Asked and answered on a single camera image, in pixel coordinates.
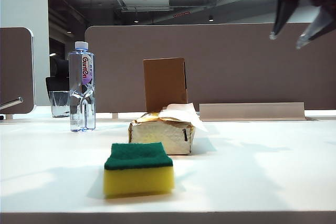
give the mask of white table surface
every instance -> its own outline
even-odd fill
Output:
[[[320,223],[336,223],[336,111],[306,115],[314,121],[204,123],[208,132],[196,131],[192,154],[171,156],[171,194],[119,199],[104,198],[103,165],[112,143],[128,141],[131,119],[98,118],[93,132],[73,133],[69,118],[51,118],[49,107],[14,115],[0,122],[3,221],[30,223],[27,216],[37,221],[40,213],[62,223],[52,214],[86,213],[90,220],[106,213],[128,223],[122,214],[133,213],[129,222],[141,223],[152,219],[143,214],[157,213],[161,223],[179,223],[170,218],[187,213],[179,220],[204,223],[210,220],[202,213],[303,212],[286,223],[314,223],[313,212],[326,214]]]

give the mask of plastic bottle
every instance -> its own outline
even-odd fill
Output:
[[[96,128],[95,63],[87,42],[77,41],[69,53],[70,128],[73,132]]]

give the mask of sponge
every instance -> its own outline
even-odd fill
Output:
[[[104,165],[107,197],[169,193],[174,187],[173,161],[162,143],[112,144]]]

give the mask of desk partition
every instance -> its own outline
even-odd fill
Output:
[[[143,59],[185,58],[188,102],[304,102],[336,109],[335,32],[296,50],[307,24],[93,26],[98,112],[145,111]]]
[[[33,35],[24,27],[0,28],[0,104],[23,98],[23,103],[0,114],[25,114],[35,103]]]

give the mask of brown cardboard box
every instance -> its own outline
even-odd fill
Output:
[[[184,58],[143,60],[146,110],[187,103]]]

